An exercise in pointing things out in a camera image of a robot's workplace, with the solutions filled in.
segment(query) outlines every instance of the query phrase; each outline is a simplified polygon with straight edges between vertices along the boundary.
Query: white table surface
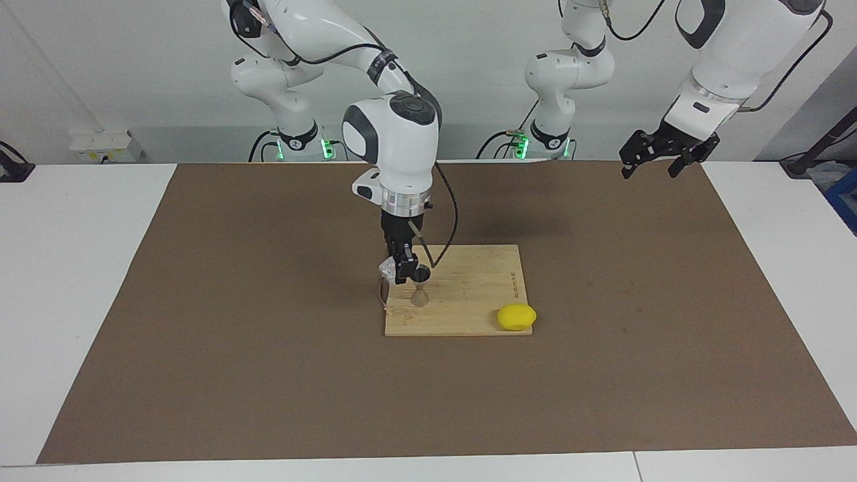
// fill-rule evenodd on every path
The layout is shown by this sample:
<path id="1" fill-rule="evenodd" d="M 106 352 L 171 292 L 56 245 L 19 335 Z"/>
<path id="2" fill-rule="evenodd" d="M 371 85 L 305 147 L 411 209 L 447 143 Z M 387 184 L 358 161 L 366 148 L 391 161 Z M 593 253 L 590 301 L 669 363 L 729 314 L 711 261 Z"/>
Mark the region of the white table surface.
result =
<path id="1" fill-rule="evenodd" d="M 776 164 L 710 162 L 712 183 L 852 425 L 857 238 Z M 174 165 L 40 166 L 0 185 L 0 480 L 857 480 L 857 448 L 157 462 L 30 467 L 116 297 Z M 8 256 L 18 247 L 21 254 Z"/>

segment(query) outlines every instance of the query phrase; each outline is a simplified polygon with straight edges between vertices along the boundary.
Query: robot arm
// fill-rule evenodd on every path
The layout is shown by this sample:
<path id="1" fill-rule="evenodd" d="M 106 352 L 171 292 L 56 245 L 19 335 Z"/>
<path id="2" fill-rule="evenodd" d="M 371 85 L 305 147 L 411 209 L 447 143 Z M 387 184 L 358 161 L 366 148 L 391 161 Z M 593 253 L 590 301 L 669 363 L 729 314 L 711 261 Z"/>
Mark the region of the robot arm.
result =
<path id="1" fill-rule="evenodd" d="M 610 81 L 615 70 L 598 0 L 568 0 L 562 29 L 572 48 L 540 53 L 531 57 L 526 67 L 527 85 L 539 98 L 530 125 L 535 141 L 532 150 L 539 157 L 557 157 L 566 147 L 575 113 L 574 100 L 568 93 L 600 87 Z"/>
<path id="2" fill-rule="evenodd" d="M 622 174 L 643 163 L 678 156 L 673 178 L 705 161 L 716 129 L 752 96 L 818 19 L 825 0 L 681 0 L 676 24 L 699 60 L 653 134 L 635 132 L 620 150 Z"/>
<path id="3" fill-rule="evenodd" d="M 312 81 L 323 73 L 326 63 L 361 70 L 386 94 L 357 102 L 345 112 L 346 148 L 374 166 L 352 190 L 381 207 L 389 255 L 381 264 L 382 273 L 396 284 L 428 280 L 429 268 L 419 264 L 411 249 L 412 226 L 422 229 L 430 206 L 431 171 L 442 120 L 437 99 L 414 80 L 393 51 L 328 0 L 225 1 L 240 2 L 260 23 L 256 26 L 246 15 L 240 22 L 232 16 L 237 34 L 267 37 L 267 46 L 285 49 L 280 59 L 263 54 L 270 58 L 249 64 L 247 71 L 242 68 L 247 61 L 238 61 L 233 68 L 242 92 L 268 104 L 281 129 L 317 131 L 304 99 L 287 89 Z M 233 4 L 230 7 L 233 14 L 239 10 Z M 276 40 L 273 46 L 271 38 Z"/>

